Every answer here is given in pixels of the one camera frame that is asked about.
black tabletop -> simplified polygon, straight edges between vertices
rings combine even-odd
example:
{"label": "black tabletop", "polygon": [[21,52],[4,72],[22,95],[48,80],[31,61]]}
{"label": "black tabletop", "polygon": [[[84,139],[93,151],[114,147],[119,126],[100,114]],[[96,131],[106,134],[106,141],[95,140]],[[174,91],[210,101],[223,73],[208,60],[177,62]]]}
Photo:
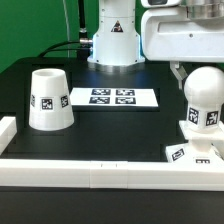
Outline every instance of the black tabletop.
{"label": "black tabletop", "polygon": [[[186,64],[190,73],[199,64]],[[69,91],[82,88],[154,89],[158,108],[73,106],[75,123],[61,131],[29,127],[32,71],[65,70]],[[0,158],[167,162],[168,145],[184,142],[183,91],[169,64],[126,74],[88,69],[65,58],[25,58],[0,75],[0,118],[16,116],[18,132]],[[0,188],[1,223],[222,223],[223,192]]]}

white sphere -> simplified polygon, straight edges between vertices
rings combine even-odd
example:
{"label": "white sphere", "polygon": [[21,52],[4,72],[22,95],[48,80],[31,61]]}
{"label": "white sphere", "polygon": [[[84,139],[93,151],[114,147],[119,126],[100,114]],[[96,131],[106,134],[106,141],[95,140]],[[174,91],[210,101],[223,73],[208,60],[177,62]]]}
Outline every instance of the white sphere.
{"label": "white sphere", "polygon": [[192,105],[210,107],[224,103],[224,73],[214,67],[193,71],[185,83],[184,92]]}

green wall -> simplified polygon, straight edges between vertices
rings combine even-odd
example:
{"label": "green wall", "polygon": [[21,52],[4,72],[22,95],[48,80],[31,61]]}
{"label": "green wall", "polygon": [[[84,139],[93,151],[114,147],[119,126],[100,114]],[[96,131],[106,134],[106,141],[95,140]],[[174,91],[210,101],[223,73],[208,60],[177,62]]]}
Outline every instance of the green wall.
{"label": "green wall", "polygon": [[[78,39],[78,1],[66,0],[71,39]],[[98,0],[85,0],[89,37],[98,29]],[[136,4],[136,29],[144,12]],[[35,57],[47,47],[67,40],[62,0],[0,0],[0,72],[23,57]],[[50,53],[48,56],[67,56]]]}

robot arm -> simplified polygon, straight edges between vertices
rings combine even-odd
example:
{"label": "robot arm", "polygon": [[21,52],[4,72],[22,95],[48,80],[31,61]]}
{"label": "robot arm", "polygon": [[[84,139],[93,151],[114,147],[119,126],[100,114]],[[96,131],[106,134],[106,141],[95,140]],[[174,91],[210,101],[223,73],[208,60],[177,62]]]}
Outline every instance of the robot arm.
{"label": "robot arm", "polygon": [[223,0],[141,1],[150,8],[141,24],[143,52],[149,60],[170,61],[179,83],[186,77],[180,61],[224,61]]}

upside-down cup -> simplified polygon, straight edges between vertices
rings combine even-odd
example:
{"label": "upside-down cup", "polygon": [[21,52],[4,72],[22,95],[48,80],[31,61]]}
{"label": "upside-down cup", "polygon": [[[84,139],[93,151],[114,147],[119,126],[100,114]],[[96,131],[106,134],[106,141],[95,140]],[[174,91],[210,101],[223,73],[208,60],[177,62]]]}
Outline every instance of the upside-down cup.
{"label": "upside-down cup", "polygon": [[40,69],[32,73],[29,125],[56,131],[74,123],[65,71]]}

